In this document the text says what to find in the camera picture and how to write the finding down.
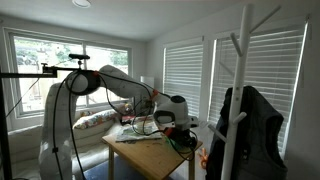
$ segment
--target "metal stand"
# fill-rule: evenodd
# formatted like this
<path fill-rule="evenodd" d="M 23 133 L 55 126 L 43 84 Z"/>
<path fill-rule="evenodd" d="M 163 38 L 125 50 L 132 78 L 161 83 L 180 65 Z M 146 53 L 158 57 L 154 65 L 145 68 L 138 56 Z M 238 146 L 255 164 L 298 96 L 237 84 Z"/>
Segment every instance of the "metal stand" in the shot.
<path fill-rule="evenodd" d="M 230 35 L 231 40 L 237 51 L 237 65 L 234 76 L 233 91 L 231 98 L 231 107 L 229 112 L 229 123 L 227 137 L 224 137 L 218 130 L 210 126 L 218 137 L 220 137 L 225 142 L 224 157 L 221 179 L 230 180 L 233 165 L 233 155 L 235 142 L 237 138 L 238 123 L 246 117 L 246 113 L 240 113 L 242 93 L 243 93 L 243 82 L 244 74 L 246 69 L 246 60 L 250 42 L 250 34 L 256 30 L 260 25 L 267 21 L 273 14 L 275 14 L 281 7 L 278 6 L 271 13 L 269 13 L 265 18 L 263 18 L 259 23 L 257 23 L 253 28 L 251 27 L 253 5 L 248 4 L 243 9 L 241 29 L 240 29 L 240 45 L 235 37 L 235 34 Z"/>

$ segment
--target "white ceiling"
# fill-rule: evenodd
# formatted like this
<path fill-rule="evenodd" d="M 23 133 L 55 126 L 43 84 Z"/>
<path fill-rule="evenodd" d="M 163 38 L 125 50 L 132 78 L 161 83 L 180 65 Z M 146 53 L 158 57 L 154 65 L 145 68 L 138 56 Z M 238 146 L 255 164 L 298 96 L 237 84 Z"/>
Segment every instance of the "white ceiling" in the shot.
<path fill-rule="evenodd" d="M 0 0 L 0 14 L 99 34 L 149 41 L 240 0 Z"/>

